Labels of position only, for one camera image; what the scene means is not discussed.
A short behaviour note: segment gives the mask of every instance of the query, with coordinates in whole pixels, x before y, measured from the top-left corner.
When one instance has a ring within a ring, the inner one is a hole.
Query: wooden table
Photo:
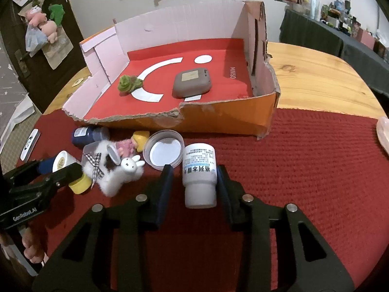
[[[337,112],[370,118],[385,112],[354,69],[342,59],[317,50],[282,43],[268,43],[281,88],[279,108]],[[74,82],[90,75],[80,70],[55,97],[44,114],[61,109],[79,87]]]

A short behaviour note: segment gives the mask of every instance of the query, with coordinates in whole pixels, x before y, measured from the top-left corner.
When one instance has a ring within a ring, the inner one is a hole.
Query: dark brown door
[[[62,20],[62,27],[71,40],[73,49],[55,70],[51,69],[42,51],[36,53],[32,58],[29,55],[26,56],[23,61],[30,72],[28,77],[23,74],[15,56],[18,49],[20,49],[22,55],[26,53],[25,35],[27,27],[18,15],[21,7],[12,0],[8,0],[0,14],[0,32],[8,56],[17,70],[19,80],[29,92],[29,97],[41,112],[46,110],[64,85],[80,69],[86,66],[79,46],[79,42],[83,40],[83,37],[71,11],[69,1],[53,0],[53,2],[63,5],[65,15]]]

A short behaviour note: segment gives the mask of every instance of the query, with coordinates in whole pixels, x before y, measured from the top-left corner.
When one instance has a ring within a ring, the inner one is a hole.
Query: rabbit ear
[[[144,160],[141,160],[141,161],[138,161],[136,162],[137,163],[137,167],[143,167],[145,165],[145,161]]]
[[[141,156],[136,155],[136,156],[133,156],[133,157],[132,157],[132,160],[135,161],[135,162],[137,162],[140,158],[141,158]]]

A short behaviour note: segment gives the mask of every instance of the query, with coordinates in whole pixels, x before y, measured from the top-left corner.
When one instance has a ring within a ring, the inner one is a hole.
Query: green succulent plant
[[[131,93],[136,89],[139,89],[143,86],[143,80],[139,79],[137,76],[122,75],[119,79],[119,85],[117,89],[120,92]]]

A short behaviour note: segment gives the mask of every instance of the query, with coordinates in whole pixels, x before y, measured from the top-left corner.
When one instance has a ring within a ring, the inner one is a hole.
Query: bottle
[[[185,206],[189,209],[215,207],[216,183],[215,149],[204,143],[186,146],[182,160]]]
[[[109,130],[106,127],[79,127],[71,134],[71,142],[78,148],[99,142],[101,140],[109,139]]]

